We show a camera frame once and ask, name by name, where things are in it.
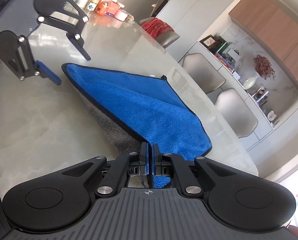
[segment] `upper cabinet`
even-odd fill
[[[229,15],[251,32],[257,33],[277,10],[278,6],[270,0],[241,0]]]
[[[270,0],[241,0],[229,13],[298,89],[298,24]]]
[[[255,35],[284,61],[298,44],[298,24],[278,9]]]

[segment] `ribbed gray panel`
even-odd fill
[[[34,0],[10,0],[0,12],[0,32],[29,36],[38,27]]]
[[[61,232],[31,235],[12,231],[6,240],[296,240],[282,228],[250,234],[215,220],[202,201],[180,196],[175,188],[123,188],[108,199],[99,199],[79,223]]]

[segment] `red garment on chair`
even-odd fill
[[[141,25],[141,27],[154,39],[162,33],[165,33],[167,31],[174,31],[169,24],[161,21],[158,18],[153,18],[146,21],[144,24]]]

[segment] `dried red flowers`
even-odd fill
[[[267,78],[275,79],[275,71],[272,68],[271,62],[266,57],[257,54],[256,57],[253,58],[253,61],[255,63],[255,71],[258,72],[260,77],[265,80],[267,80]]]

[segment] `marble tabletop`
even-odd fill
[[[63,63],[167,76],[183,102],[199,117],[212,142],[208,158],[257,175],[237,136],[183,68],[139,25],[94,14],[84,28],[86,61],[65,33],[41,25],[30,35],[34,58],[61,79],[20,81],[5,65],[0,73],[0,196],[13,186],[97,155],[118,155],[61,70]]]

